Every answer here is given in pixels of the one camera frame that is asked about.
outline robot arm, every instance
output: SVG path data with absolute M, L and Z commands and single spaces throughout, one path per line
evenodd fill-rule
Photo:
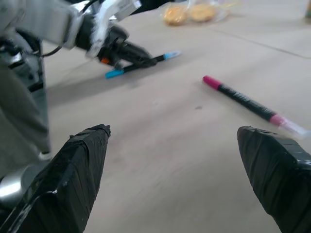
M 111 16 L 121 21 L 139 7 L 139 0 L 104 1 L 94 17 L 87 56 L 95 58 L 99 53 Z M 78 10 L 60 0 L 0 0 L 0 32 L 20 29 L 68 49 L 75 46 L 84 19 Z

